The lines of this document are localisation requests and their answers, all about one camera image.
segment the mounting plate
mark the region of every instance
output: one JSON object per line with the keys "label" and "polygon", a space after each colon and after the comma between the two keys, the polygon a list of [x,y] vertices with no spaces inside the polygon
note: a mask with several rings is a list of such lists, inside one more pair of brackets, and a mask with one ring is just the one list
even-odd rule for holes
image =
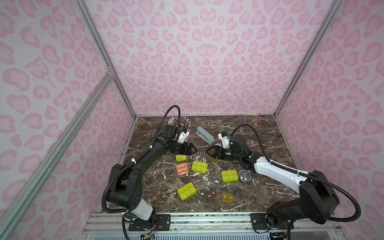
{"label": "mounting plate", "polygon": [[[169,231],[170,214],[157,214],[156,221],[157,221],[157,226],[155,231]],[[130,223],[128,230],[130,232],[148,231],[148,230],[145,230],[143,226],[140,226],[140,222],[138,219]]]}
{"label": "mounting plate", "polygon": [[268,230],[269,229],[269,227],[265,221],[265,215],[266,215],[265,213],[250,214],[253,230]]}

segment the orange plastic container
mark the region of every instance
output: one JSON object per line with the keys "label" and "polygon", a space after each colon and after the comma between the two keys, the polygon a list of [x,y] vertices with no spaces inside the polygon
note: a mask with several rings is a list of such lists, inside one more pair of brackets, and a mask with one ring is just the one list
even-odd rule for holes
{"label": "orange plastic container", "polygon": [[177,174],[183,175],[189,172],[188,165],[186,162],[176,165]]}

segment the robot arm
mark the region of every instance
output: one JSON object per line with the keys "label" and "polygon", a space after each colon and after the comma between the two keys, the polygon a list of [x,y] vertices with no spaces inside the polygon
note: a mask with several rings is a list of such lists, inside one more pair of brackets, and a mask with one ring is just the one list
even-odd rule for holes
{"label": "robot arm", "polygon": [[303,218],[324,224],[333,214],[339,204],[334,190],[330,186],[299,175],[301,172],[326,181],[323,173],[316,170],[312,173],[299,171],[273,160],[268,161],[265,156],[251,152],[242,135],[229,137],[223,132],[219,134],[219,138],[223,146],[217,144],[207,149],[208,155],[232,162],[238,161],[245,170],[273,178],[300,195],[300,198],[292,201],[275,203],[267,210],[265,220],[271,228],[277,228],[291,219]]}
{"label": "robot arm", "polygon": [[[144,150],[140,155],[144,157],[140,160],[131,160],[135,164],[129,167],[126,171],[119,176],[119,178],[113,182],[109,188],[109,192],[106,200],[115,205],[121,206],[127,209],[127,215],[132,219],[139,218],[142,220],[142,224],[146,225],[146,228],[153,227],[156,220],[156,212],[153,207],[149,205],[144,199],[142,199],[142,176],[149,169],[149,167],[165,153],[170,152],[172,154],[191,155],[197,150],[192,143],[187,143],[185,137],[189,132],[172,125],[166,125],[164,133],[159,134],[154,141],[153,146]],[[125,165],[116,164],[111,169],[109,181],[115,176]]]}

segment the yellow compartment box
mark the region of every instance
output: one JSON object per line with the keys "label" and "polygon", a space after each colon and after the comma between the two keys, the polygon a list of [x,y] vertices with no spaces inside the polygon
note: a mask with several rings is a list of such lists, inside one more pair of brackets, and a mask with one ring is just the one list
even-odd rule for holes
{"label": "yellow compartment box", "polygon": [[182,162],[182,161],[185,161],[187,160],[187,156],[186,155],[176,155],[176,162]]}
{"label": "yellow compartment box", "polygon": [[205,162],[194,161],[192,163],[192,171],[194,172],[204,174],[204,173],[207,173],[207,169],[208,169],[208,164],[206,164]]}
{"label": "yellow compartment box", "polygon": [[237,181],[239,181],[239,177],[237,175],[236,170],[222,171],[221,177],[223,178],[223,182],[237,182]]}
{"label": "yellow compartment box", "polygon": [[228,201],[228,193],[223,192],[223,197],[221,199],[223,200],[223,202],[227,202]]}
{"label": "yellow compartment box", "polygon": [[180,199],[182,201],[184,201],[196,193],[196,188],[193,185],[193,183],[190,182],[190,183],[182,186],[181,188],[179,188],[177,190],[177,193],[179,194]]}
{"label": "yellow compartment box", "polygon": [[223,202],[233,202],[233,194],[223,192],[222,200]]}

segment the white plastic bracket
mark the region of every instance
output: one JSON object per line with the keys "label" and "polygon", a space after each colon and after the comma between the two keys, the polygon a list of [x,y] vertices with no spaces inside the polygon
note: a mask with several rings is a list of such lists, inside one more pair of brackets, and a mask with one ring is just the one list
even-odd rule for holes
{"label": "white plastic bracket", "polygon": [[218,138],[221,140],[221,142],[223,143],[223,148],[229,148],[229,137],[228,136],[222,136],[221,133],[219,133],[218,135]]}
{"label": "white plastic bracket", "polygon": [[181,132],[180,135],[179,135],[179,139],[177,140],[177,142],[183,144],[185,139],[189,136],[189,131],[187,131],[186,133],[185,132]]}

